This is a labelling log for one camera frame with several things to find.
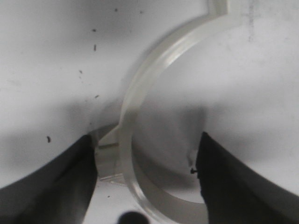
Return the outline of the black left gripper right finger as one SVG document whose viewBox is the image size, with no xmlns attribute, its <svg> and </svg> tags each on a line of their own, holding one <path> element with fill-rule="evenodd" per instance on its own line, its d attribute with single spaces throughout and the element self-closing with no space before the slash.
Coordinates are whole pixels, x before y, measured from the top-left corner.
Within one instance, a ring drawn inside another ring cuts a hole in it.
<svg viewBox="0 0 299 224">
<path fill-rule="evenodd" d="M 249 168 L 203 132 L 196 159 L 210 224 L 297 224 L 299 197 Z"/>
</svg>

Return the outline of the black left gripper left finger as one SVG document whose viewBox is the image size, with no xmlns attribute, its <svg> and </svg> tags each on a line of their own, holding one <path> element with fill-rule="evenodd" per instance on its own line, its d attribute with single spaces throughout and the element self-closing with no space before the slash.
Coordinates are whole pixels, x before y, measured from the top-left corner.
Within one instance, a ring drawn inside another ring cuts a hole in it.
<svg viewBox="0 0 299 224">
<path fill-rule="evenodd" d="M 81 224 L 97 169 L 93 140 L 84 135 L 55 159 L 0 190 L 2 224 Z"/>
</svg>

